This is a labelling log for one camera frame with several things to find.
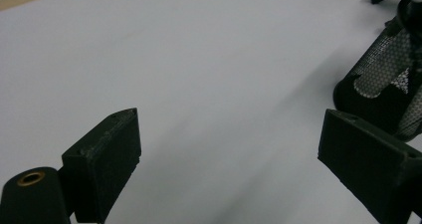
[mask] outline black mesh cup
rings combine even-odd
[[[337,84],[333,99],[342,112],[360,116],[408,141],[422,132],[422,15],[411,0]]]

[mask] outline brass insert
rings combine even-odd
[[[39,181],[41,181],[46,176],[46,173],[43,171],[33,171],[28,174],[23,175],[18,180],[18,186],[26,187],[31,186]]]

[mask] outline white table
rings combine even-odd
[[[37,0],[2,11],[0,185],[60,168],[103,118],[137,107],[142,157],[109,224],[376,223],[317,147],[334,85],[398,1]]]

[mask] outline screw hole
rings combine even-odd
[[[35,183],[41,181],[44,176],[46,175],[45,172],[43,171],[35,171],[35,172],[31,172],[28,173],[24,176],[22,176],[19,180],[18,180],[18,186],[31,186],[34,185]]]
[[[416,158],[416,157],[418,157],[415,153],[412,153],[412,152],[407,152],[407,155],[408,155],[410,158]]]

